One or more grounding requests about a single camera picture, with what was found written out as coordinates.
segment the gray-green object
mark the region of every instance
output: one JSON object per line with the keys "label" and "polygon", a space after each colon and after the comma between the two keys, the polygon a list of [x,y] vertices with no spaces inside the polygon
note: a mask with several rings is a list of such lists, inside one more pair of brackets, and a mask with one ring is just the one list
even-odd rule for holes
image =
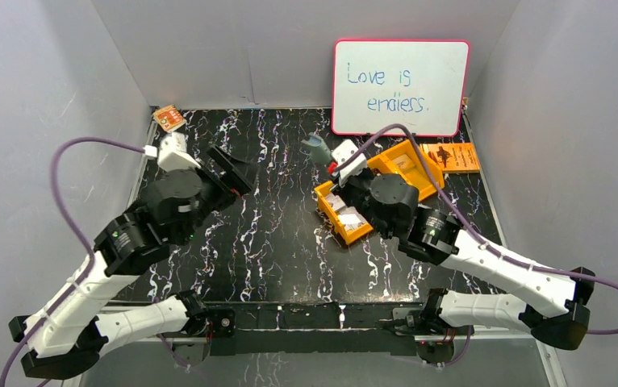
{"label": "gray-green object", "polygon": [[324,139],[317,135],[311,134],[308,139],[302,140],[302,146],[309,151],[309,157],[314,164],[330,164],[332,157],[330,149],[326,145]]}

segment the robotic arm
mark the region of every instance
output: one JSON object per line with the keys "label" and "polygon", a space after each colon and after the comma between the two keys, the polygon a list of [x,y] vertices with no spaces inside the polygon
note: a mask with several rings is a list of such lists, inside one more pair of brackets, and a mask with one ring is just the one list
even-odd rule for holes
{"label": "robotic arm", "polygon": [[[198,335],[206,329],[231,329],[217,327],[212,316],[232,316],[232,310],[208,310],[190,290],[128,312],[98,314],[152,264],[168,259],[171,245],[188,244],[194,228],[202,226],[212,211],[224,210],[252,189],[256,166],[214,147],[207,155],[223,170],[215,173],[203,168],[202,161],[185,150],[183,134],[165,137],[157,163],[166,176],[146,186],[140,197],[95,238],[90,272],[81,277],[91,264],[87,256],[46,306],[31,316],[10,321],[10,333],[19,342],[44,318],[28,341],[30,351],[22,358],[28,377],[69,379],[113,349],[162,332]],[[53,301],[69,286],[75,289],[49,313]]]}
{"label": "robotic arm", "polygon": [[[330,155],[339,165],[356,150],[346,140]],[[395,332],[441,333],[469,325],[506,327],[528,332],[553,347],[578,348],[589,325],[585,305],[593,282],[533,271],[535,266],[546,266],[492,243],[504,255],[530,266],[521,268],[498,258],[462,229],[452,214],[420,205],[418,189],[400,175],[368,169],[363,155],[334,177],[332,192],[347,206],[354,206],[381,237],[398,238],[401,252],[421,262],[469,273],[507,292],[462,294],[432,289],[423,310],[395,317]],[[594,275],[585,268],[573,271]]]}

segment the marble tabletop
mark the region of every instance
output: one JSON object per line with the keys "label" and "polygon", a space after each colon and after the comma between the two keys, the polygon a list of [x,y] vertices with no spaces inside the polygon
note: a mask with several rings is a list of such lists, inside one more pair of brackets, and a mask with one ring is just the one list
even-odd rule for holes
{"label": "marble tabletop", "polygon": [[[343,138],[330,129],[330,110],[184,110],[188,151],[198,155],[209,144],[258,163],[253,191],[214,213],[195,231],[189,246],[176,247],[168,260],[153,265],[117,296],[121,301],[152,300],[196,289],[211,302],[417,302],[427,291],[447,287],[465,293],[497,293],[472,276],[412,260],[397,251],[396,240],[371,233],[346,246],[316,210],[314,187],[330,180],[315,167],[298,139],[316,133],[330,148]],[[159,144],[161,129],[152,139]],[[366,137],[353,137],[363,144]],[[369,157],[401,141],[381,138]],[[420,142],[470,141],[461,121],[453,138]],[[148,162],[141,186],[164,174]],[[499,232],[479,173],[445,176],[445,191],[488,239]],[[448,211],[435,195],[424,201]]]}

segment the open plastic box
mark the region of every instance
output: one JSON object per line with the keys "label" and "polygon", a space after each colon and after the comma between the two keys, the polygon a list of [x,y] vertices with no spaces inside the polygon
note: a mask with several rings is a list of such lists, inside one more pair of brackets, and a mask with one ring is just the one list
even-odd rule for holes
{"label": "open plastic box", "polygon": [[[442,175],[440,167],[424,152],[421,153],[423,153],[425,162],[430,168],[433,178],[441,188],[444,188],[445,179]],[[399,143],[394,147],[370,158],[368,160],[368,165],[370,169],[378,170],[380,173],[397,173],[401,175],[407,184],[418,188],[419,202],[436,192],[435,186],[432,185],[426,176],[425,169],[418,161],[418,156],[416,156],[415,150],[411,146],[411,142],[409,140],[403,141],[402,143]],[[331,187],[332,181],[327,181],[314,188],[314,191],[318,197],[317,202],[319,210],[328,216],[333,228],[338,234],[340,234],[342,239],[344,239],[347,244],[352,244],[355,240],[371,232],[373,228],[370,224],[366,223],[358,227],[356,230],[348,231],[344,224],[342,224],[342,222],[338,219],[337,213],[331,208],[328,200],[326,200],[326,196],[331,193]]]}

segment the white wall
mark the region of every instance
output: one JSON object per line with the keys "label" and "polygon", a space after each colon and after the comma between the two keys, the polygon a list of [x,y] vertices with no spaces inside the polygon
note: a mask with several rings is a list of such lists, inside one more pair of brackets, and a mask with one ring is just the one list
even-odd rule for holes
{"label": "white wall", "polygon": [[[52,203],[55,148],[97,135],[143,145],[148,104],[89,0],[0,2],[0,370],[7,329],[38,310],[81,263]],[[79,145],[61,163],[70,210],[91,238],[126,204],[139,156]],[[8,385],[25,380],[19,359]]]}
{"label": "white wall", "polygon": [[93,0],[151,105],[330,106],[341,37],[463,38],[470,88],[519,0]]}
{"label": "white wall", "polygon": [[[618,281],[618,2],[523,0],[469,116],[510,248]],[[597,285],[591,327],[618,327]],[[560,352],[570,386],[618,385],[618,335]]]}

